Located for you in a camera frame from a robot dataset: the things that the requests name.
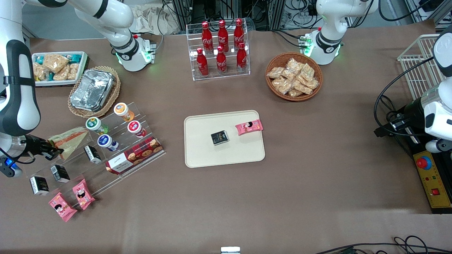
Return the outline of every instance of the round wicker basket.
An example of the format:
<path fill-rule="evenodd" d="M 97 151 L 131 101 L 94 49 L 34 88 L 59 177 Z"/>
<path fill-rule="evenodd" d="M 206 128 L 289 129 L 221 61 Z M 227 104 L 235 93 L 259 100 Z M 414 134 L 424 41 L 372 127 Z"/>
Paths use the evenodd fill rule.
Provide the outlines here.
<path fill-rule="evenodd" d="M 319 86 L 314 89 L 314 91 L 312 92 L 312 94 L 307 95 L 307 94 L 302 94 L 300 96 L 297 97 L 290 97 L 288 95 L 284 95 L 281 94 L 280 92 L 278 92 L 275 87 L 272 85 L 272 79 L 270 79 L 267 76 L 267 73 L 269 73 L 273 68 L 275 67 L 286 67 L 287 62 L 289 62 L 290 58 L 294 58 L 295 60 L 297 60 L 297 62 L 300 63 L 308 63 L 315 71 L 314 77 L 319 81 Z M 316 95 L 320 88 L 322 87 L 322 83 L 323 83 L 323 75 L 322 75 L 322 70 L 320 69 L 320 66 L 311 58 L 301 54 L 301 53 L 296 53 L 296 52 L 286 52 L 286 53 L 282 53 L 279 54 L 277 56 L 275 56 L 269 63 L 267 66 L 267 70 L 265 72 L 265 79 L 267 81 L 267 85 L 268 87 L 279 97 L 286 99 L 286 100 L 290 100 L 290 101 L 302 101 L 302 100 L 307 100 L 309 98 L 311 98 L 312 96 Z"/>
<path fill-rule="evenodd" d="M 97 112 L 92 112 L 92 111 L 88 111 L 88 110 L 74 108 L 71 105 L 71 99 L 70 99 L 71 95 L 79 87 L 80 81 L 82 80 L 83 76 L 79 80 L 77 80 L 77 83 L 74 85 L 74 88 L 72 88 L 72 91 L 69 94 L 69 99 L 67 100 L 67 105 L 69 106 L 69 109 L 72 113 L 74 113 L 76 116 L 83 117 L 83 118 L 101 117 L 101 116 L 105 115 L 109 111 L 109 109 L 113 106 L 114 101 L 118 98 L 119 90 L 121 88 L 121 81 L 119 80 L 118 73 L 115 70 L 113 70 L 112 68 L 107 67 L 107 66 L 97 66 L 92 69 L 99 70 L 99 71 L 106 71 L 106 72 L 113 74 L 113 76 L 115 77 L 115 82 L 113 83 L 113 86 L 110 90 L 110 94 L 108 95 L 108 99 L 105 102 L 104 107 L 101 108 L 101 110 L 99 110 Z"/>

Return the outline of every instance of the white tray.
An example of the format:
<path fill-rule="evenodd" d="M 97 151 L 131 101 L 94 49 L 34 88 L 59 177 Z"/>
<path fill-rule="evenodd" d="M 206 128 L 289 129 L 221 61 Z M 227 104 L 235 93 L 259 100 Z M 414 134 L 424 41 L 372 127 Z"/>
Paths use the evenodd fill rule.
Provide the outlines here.
<path fill-rule="evenodd" d="M 259 119 L 255 110 L 190 116 L 184 121 L 185 164 L 189 168 L 261 161 L 262 132 L 239 136 L 235 126 Z M 211 134 L 226 131 L 229 142 L 213 145 Z"/>
<path fill-rule="evenodd" d="M 32 63 L 36 62 L 36 58 L 38 56 L 45 56 L 46 54 L 59 54 L 59 55 L 82 55 L 80 59 L 79 69 L 77 71 L 77 75 L 74 80 L 62 80 L 62 81 L 36 81 L 35 84 L 37 87 L 45 87 L 45 86 L 66 86 L 73 85 L 82 77 L 83 72 L 85 71 L 86 61 L 88 60 L 88 55 L 83 51 L 67 51 L 67 52 L 46 52 L 46 53 L 34 53 L 31 56 Z"/>

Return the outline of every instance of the red bottle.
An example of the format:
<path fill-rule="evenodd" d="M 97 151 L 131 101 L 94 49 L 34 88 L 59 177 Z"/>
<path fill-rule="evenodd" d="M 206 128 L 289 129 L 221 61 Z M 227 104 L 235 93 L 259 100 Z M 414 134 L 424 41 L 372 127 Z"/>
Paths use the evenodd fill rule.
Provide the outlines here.
<path fill-rule="evenodd" d="M 224 52 L 229 51 L 228 45 L 228 34 L 226 31 L 226 21 L 220 20 L 219 22 L 220 29 L 218 30 L 218 44 L 223 47 Z"/>
<path fill-rule="evenodd" d="M 207 66 L 207 58 L 202 54 L 202 48 L 196 50 L 198 52 L 198 57 L 196 57 L 196 62 L 198 62 L 198 69 L 201 73 L 201 77 L 207 77 L 209 75 L 209 67 Z"/>
<path fill-rule="evenodd" d="M 209 30 L 209 23 L 207 21 L 202 23 L 201 39 L 206 55 L 213 55 L 212 33 Z"/>
<path fill-rule="evenodd" d="M 243 42 L 243 27 L 242 19 L 235 20 L 235 30 L 234 30 L 234 50 L 237 52 L 239 50 L 239 44 Z"/>
<path fill-rule="evenodd" d="M 218 74 L 223 76 L 227 72 L 226 56 L 223 53 L 223 47 L 222 46 L 218 46 L 217 50 L 218 50 L 218 54 L 217 54 Z"/>
<path fill-rule="evenodd" d="M 239 43 L 239 50 L 237 51 L 237 71 L 246 71 L 246 51 L 245 43 L 243 42 Z"/>

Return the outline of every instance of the red button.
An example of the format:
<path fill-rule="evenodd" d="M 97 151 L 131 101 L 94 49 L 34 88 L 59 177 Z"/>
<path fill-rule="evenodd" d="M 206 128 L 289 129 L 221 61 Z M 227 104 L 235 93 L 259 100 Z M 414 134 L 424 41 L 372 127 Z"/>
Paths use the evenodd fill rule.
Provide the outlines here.
<path fill-rule="evenodd" d="M 416 161 L 416 164 L 417 164 L 418 167 L 420 167 L 420 168 L 422 168 L 422 169 L 425 169 L 425 168 L 428 166 L 428 162 L 427 162 L 427 160 L 424 159 L 424 158 L 419 158 L 419 159 Z"/>

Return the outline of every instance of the brown tablecloth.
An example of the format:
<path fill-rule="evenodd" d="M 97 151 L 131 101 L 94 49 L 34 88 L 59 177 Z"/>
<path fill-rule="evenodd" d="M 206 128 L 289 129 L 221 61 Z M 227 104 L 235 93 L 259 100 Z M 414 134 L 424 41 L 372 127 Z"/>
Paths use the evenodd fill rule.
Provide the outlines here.
<path fill-rule="evenodd" d="M 434 33 L 432 22 L 350 29 L 340 55 L 322 66 L 322 90 L 301 103 L 266 85 L 270 59 L 296 50 L 271 32 L 250 32 L 251 75 L 200 82 L 192 81 L 185 36 L 165 37 L 155 64 L 136 73 L 119 65 L 104 39 L 33 40 L 33 52 L 84 51 L 90 67 L 116 69 L 118 101 L 138 104 L 167 154 L 68 223 L 32 195 L 28 179 L 1 176 L 0 252 L 210 254 L 240 246 L 244 254 L 308 254 L 410 234 L 452 248 L 452 216 L 429 214 L 410 158 L 372 132 L 376 96 L 400 73 L 397 56 L 425 33 Z M 70 90 L 37 89 L 42 120 L 34 135 L 83 125 L 67 108 Z M 402 106 L 407 90 L 400 82 L 388 95 Z M 185 166 L 187 116 L 247 109 L 265 127 L 263 161 Z"/>

